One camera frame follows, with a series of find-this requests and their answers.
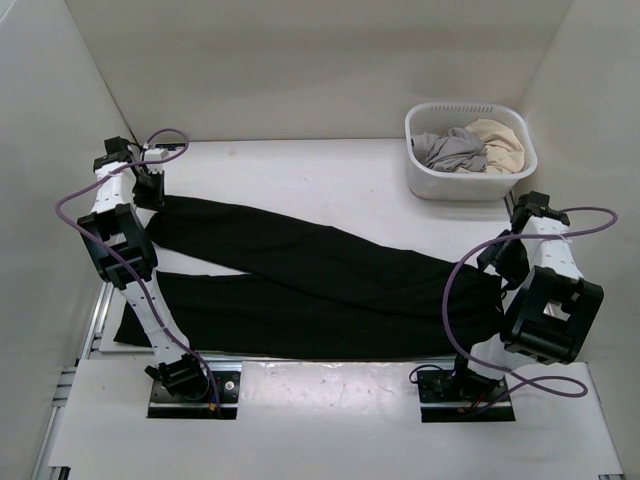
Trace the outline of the dark label sticker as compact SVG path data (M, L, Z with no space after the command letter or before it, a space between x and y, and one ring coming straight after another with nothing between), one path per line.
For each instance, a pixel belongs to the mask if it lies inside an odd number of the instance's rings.
M186 146L185 143L163 143L163 144L155 145L156 148L165 149L169 152L181 151L185 148L185 146Z

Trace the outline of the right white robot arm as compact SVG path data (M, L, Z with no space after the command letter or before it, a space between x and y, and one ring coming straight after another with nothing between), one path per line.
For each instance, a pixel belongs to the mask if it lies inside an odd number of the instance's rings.
M504 281L506 311L499 332L475 344L472 359L459 354L449 387L460 399L497 388L507 371L524 365L570 364L578 356L604 299L573 258L568 215L550 197L519 197L500 243L486 246L476 262Z

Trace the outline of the white plastic laundry basket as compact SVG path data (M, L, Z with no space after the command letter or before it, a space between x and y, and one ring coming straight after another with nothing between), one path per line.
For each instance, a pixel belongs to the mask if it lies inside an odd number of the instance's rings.
M504 106L424 103L404 127L408 185L424 199L498 200L537 168L524 119Z

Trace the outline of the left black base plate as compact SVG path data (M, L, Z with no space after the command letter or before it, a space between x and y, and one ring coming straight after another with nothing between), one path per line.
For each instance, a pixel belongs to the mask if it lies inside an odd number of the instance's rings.
M150 390L149 419L235 420L241 391L242 365L239 362L210 362L218 390L220 407L212 403L213 389L184 396L171 394L157 380Z

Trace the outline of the grey garment in basket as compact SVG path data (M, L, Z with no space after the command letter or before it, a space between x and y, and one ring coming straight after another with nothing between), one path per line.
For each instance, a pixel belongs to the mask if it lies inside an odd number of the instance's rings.
M410 143L416 159L434 171L482 173L488 165L483 141L465 128L453 127L444 135L423 133Z

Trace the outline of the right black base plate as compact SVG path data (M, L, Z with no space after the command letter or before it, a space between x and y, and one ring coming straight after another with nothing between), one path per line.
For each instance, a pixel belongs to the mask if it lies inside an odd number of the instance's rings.
M417 387L423 424L516 420L505 379L423 364L409 373L409 382Z

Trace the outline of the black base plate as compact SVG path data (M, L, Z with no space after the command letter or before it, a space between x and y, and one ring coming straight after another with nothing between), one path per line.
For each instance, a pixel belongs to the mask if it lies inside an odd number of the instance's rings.
M409 382L417 387L423 424L516 420L505 379L423 364L409 373Z
M241 391L242 365L239 362L210 362L218 390L220 407L212 403L213 389L184 396L171 394L157 380L150 390L149 419L235 420Z

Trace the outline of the black trousers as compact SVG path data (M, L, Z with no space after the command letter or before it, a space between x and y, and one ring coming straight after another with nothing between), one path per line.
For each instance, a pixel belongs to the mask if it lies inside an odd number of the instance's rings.
M168 251L225 268L162 272L193 349L301 360L448 355L495 335L501 281L249 206L169 196L146 227Z

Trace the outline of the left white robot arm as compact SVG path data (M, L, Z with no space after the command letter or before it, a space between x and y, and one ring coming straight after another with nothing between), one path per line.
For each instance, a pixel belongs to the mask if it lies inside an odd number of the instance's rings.
M104 141L106 154L94 160L99 186L89 214L77 225L100 240L83 239L100 277L118 289L134 312L156 364L145 372L171 395L187 401L204 400L211 391L210 377L194 356L189 340L175 323L157 279L158 258L136 210L164 204L164 171L159 164L169 157L165 149L143 150L122 138ZM138 166L138 159L151 166Z

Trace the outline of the beige garment in basket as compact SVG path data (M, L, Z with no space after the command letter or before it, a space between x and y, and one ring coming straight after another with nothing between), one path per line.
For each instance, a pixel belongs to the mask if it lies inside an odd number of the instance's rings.
M516 174L523 170L525 150L508 126L491 119L478 119L465 127L483 141L487 174Z

